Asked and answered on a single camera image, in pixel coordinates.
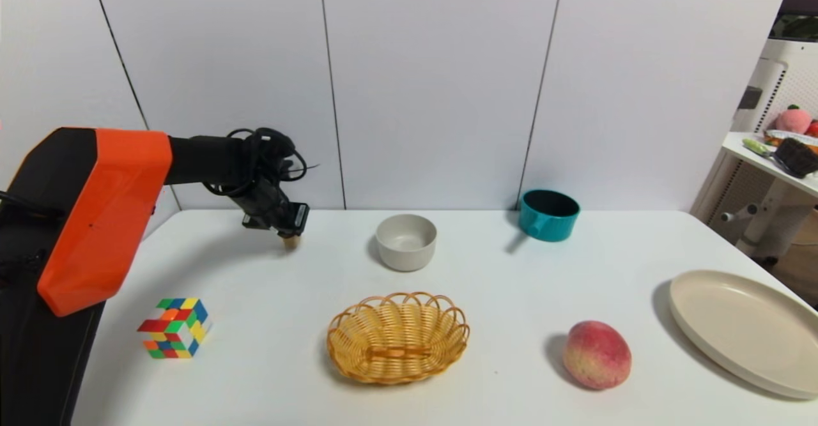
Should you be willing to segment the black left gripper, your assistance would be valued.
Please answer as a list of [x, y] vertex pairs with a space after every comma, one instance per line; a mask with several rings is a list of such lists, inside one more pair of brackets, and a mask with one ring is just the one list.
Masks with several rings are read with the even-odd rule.
[[243, 226], [251, 230], [275, 231], [281, 239], [303, 234], [310, 207], [293, 202], [280, 183], [261, 178], [242, 193]]

